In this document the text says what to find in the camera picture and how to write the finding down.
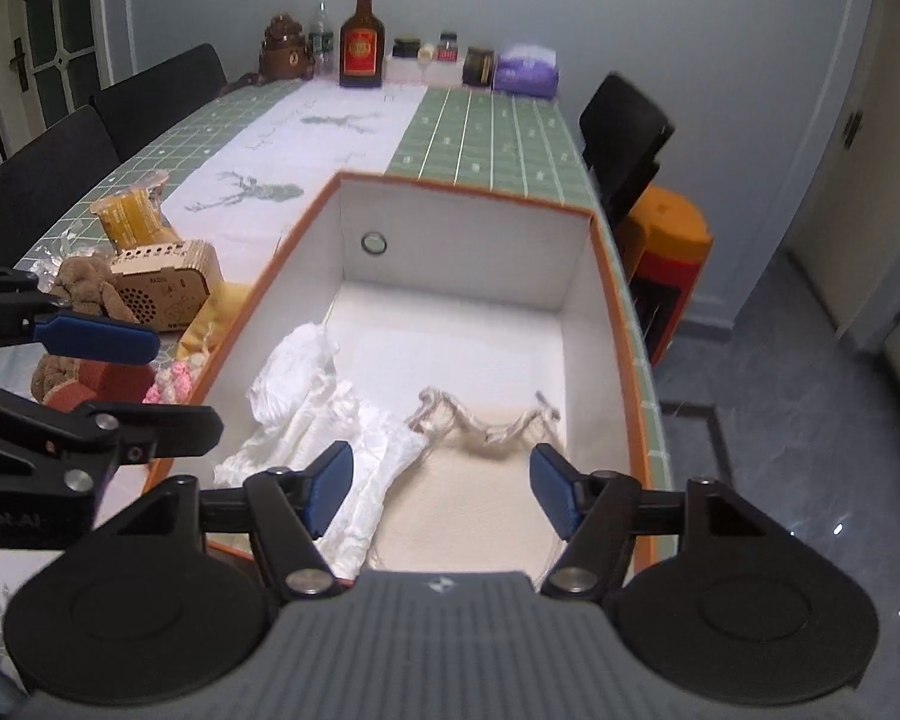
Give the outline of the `purple tissue pack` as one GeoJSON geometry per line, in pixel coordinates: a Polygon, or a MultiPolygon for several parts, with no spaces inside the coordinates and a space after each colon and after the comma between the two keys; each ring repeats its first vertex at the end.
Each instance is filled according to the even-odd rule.
{"type": "Polygon", "coordinates": [[[496,59],[493,88],[496,93],[552,101],[559,88],[556,51],[535,44],[507,47],[496,59]]]}

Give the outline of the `yellow cloth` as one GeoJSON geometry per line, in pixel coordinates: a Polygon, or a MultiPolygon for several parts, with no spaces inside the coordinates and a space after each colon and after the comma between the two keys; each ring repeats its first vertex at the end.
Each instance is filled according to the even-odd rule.
{"type": "Polygon", "coordinates": [[[249,284],[219,281],[176,345],[175,359],[209,356],[219,348],[250,295],[249,284]]]}

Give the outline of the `orange white storage box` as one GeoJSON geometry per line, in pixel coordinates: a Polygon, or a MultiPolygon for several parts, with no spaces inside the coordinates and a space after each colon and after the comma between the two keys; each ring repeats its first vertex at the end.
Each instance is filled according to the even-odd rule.
{"type": "MultiPolygon", "coordinates": [[[[484,415],[560,413],[553,447],[583,473],[650,479],[649,389],[626,325],[621,270],[592,210],[422,179],[341,174],[269,261],[194,384],[194,401],[278,319],[343,330],[344,366],[409,395],[445,390],[484,415]]],[[[159,460],[152,481],[208,472],[159,460]]]]}

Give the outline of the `brown plush toy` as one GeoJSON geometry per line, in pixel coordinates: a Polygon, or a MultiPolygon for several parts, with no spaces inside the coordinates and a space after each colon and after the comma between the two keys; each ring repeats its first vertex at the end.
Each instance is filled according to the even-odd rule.
{"type": "Polygon", "coordinates": [[[64,299],[78,314],[136,323],[133,311],[116,291],[109,262],[100,255],[64,259],[50,294],[64,299]]]}

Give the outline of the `wooden radio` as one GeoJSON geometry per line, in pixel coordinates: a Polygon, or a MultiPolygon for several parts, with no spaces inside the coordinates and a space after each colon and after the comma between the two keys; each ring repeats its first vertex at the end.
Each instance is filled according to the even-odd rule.
{"type": "Polygon", "coordinates": [[[136,320],[157,332],[185,330],[222,281],[214,247],[206,241],[126,249],[113,257],[110,270],[136,320]]]}

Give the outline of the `orange stool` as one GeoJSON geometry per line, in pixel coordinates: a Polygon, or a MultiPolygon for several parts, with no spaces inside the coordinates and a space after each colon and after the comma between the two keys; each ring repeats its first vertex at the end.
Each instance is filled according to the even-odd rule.
{"type": "Polygon", "coordinates": [[[691,200],[658,185],[640,195],[613,234],[645,351],[656,366],[688,307],[713,237],[691,200]]]}

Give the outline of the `beige drawstring pouch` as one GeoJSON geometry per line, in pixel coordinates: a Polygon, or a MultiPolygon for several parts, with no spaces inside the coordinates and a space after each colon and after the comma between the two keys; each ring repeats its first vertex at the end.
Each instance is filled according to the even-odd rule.
{"type": "Polygon", "coordinates": [[[422,390],[408,426],[425,438],[424,452],[388,489],[365,565],[543,582],[562,541],[533,494],[530,455],[540,442],[562,444],[559,423],[544,397],[482,415],[445,390],[422,390]]]}

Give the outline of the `black chair right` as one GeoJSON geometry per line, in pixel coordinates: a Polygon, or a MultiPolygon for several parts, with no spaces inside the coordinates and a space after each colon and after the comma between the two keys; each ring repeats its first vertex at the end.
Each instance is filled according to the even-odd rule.
{"type": "Polygon", "coordinates": [[[609,227],[621,223],[660,171],[656,158],[674,126],[650,98],[610,73],[578,117],[582,158],[593,174],[609,227]]]}

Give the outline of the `white crumpled cloth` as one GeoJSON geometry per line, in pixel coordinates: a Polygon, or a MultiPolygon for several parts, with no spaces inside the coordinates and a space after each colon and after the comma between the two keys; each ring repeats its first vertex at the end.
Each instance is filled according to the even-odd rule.
{"type": "Polygon", "coordinates": [[[274,348],[248,389],[256,431],[214,468],[217,488],[237,488],[273,466],[297,472],[329,444],[354,455],[351,489],[317,548],[331,570],[352,580],[364,567],[391,484],[419,460],[427,439],[357,394],[334,366],[338,346],[323,325],[306,323],[274,348]]]}

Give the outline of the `dark glass jar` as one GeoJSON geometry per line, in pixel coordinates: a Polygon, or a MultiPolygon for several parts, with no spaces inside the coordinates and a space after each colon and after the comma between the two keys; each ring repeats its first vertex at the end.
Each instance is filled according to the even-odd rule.
{"type": "Polygon", "coordinates": [[[470,46],[461,71],[461,82],[470,88],[490,88],[494,78],[494,51],[486,47],[470,46]]]}

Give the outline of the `red brown sponge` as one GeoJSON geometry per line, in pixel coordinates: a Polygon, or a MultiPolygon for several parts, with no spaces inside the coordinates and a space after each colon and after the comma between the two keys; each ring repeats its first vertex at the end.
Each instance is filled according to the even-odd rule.
{"type": "Polygon", "coordinates": [[[30,394],[40,405],[68,413],[86,401],[141,403],[154,379],[149,364],[128,366],[43,355],[30,380],[30,394]]]}

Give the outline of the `black chair near left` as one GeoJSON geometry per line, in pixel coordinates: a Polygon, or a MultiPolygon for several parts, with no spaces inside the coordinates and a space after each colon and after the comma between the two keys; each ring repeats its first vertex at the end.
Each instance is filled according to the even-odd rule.
{"type": "Polygon", "coordinates": [[[119,166],[97,110],[82,106],[0,166],[0,266],[13,266],[59,216],[119,166]]]}

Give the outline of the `black chair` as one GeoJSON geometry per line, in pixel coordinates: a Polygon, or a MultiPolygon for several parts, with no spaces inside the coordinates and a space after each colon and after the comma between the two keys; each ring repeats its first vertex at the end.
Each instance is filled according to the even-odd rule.
{"type": "Polygon", "coordinates": [[[82,106],[0,166],[0,266],[13,266],[59,216],[119,166],[97,110],[82,106]]]}
{"type": "Polygon", "coordinates": [[[97,91],[91,106],[124,163],[212,101],[226,83],[215,48],[201,44],[97,91]]]}
{"type": "Polygon", "coordinates": [[[660,171],[656,158],[674,126],[650,98],[610,73],[578,117],[582,158],[593,174],[609,227],[621,223],[660,171]]]}

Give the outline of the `small red-label jar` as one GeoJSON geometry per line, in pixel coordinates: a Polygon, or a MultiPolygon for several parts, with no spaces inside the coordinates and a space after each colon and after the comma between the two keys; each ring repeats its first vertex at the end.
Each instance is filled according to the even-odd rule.
{"type": "Polygon", "coordinates": [[[454,64],[458,60],[458,36],[455,31],[444,31],[437,43],[436,59],[454,64]]]}

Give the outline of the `brown bear jar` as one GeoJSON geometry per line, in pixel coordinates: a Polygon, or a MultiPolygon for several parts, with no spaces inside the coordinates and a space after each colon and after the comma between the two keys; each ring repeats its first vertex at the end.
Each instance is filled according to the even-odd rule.
{"type": "Polygon", "coordinates": [[[289,13],[279,13],[269,21],[261,41],[258,65],[261,76],[268,82],[312,78],[312,50],[301,23],[289,13]]]}

